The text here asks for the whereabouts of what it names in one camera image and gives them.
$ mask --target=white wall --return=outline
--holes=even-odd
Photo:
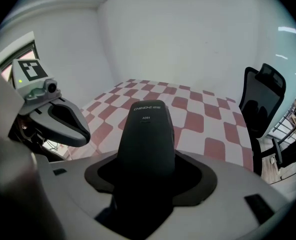
[[[267,63],[287,81],[271,127],[296,96],[296,34],[278,31],[296,24],[277,0],[108,0],[98,15],[116,82],[164,81],[240,102],[244,69]]]
[[[0,32],[0,52],[34,32],[38,54],[53,72],[63,97],[82,107],[114,82],[93,9],[61,9],[26,19]]]

